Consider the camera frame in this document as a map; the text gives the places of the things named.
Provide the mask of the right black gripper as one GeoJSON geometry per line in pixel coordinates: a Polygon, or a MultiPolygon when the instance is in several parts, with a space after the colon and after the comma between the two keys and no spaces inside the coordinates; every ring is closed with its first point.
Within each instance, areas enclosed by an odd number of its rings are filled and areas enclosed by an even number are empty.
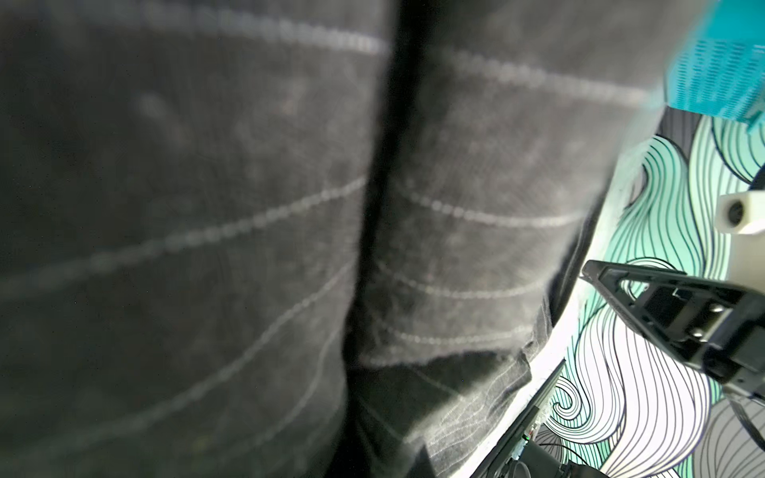
{"type": "Polygon", "coordinates": [[[764,295],[679,271],[591,260],[584,279],[628,326],[725,392],[764,396],[764,295]]]}

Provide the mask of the dark grey pinstripe shirt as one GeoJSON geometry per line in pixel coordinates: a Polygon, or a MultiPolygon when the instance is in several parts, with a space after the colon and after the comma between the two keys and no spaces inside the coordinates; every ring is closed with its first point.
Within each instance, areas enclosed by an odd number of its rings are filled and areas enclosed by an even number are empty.
{"type": "Polygon", "coordinates": [[[1,473],[450,476],[705,1],[5,1],[1,473]]]}

